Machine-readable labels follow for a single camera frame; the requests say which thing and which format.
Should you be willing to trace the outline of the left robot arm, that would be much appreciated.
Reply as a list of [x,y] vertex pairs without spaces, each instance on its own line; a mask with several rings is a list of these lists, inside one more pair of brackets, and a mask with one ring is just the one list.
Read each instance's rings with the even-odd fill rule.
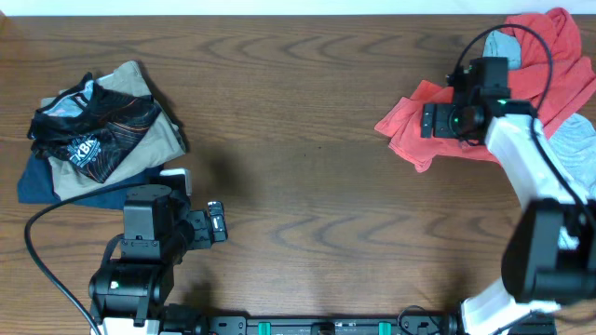
[[123,213],[124,233],[89,281],[91,333],[208,334],[207,317],[166,300],[188,251],[227,240],[223,203],[192,210],[185,190],[147,184],[128,191]]

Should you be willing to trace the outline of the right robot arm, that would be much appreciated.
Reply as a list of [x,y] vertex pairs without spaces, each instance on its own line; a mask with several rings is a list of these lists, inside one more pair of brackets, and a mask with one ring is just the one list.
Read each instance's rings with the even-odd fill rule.
[[549,147],[537,109],[514,100],[508,61],[461,64],[447,77],[449,103],[423,108],[424,138],[484,146],[506,172],[522,215],[501,261],[501,275],[462,301],[442,334],[553,334],[563,306],[595,297],[595,198]]

